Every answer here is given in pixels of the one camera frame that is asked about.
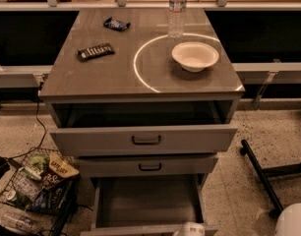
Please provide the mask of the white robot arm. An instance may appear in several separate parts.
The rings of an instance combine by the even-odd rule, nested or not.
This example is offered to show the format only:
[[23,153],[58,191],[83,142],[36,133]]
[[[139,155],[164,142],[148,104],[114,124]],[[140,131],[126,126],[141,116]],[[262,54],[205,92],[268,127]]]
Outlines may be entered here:
[[[186,222],[172,236],[208,236],[204,225]],[[279,215],[273,236],[301,236],[301,203],[285,208]]]

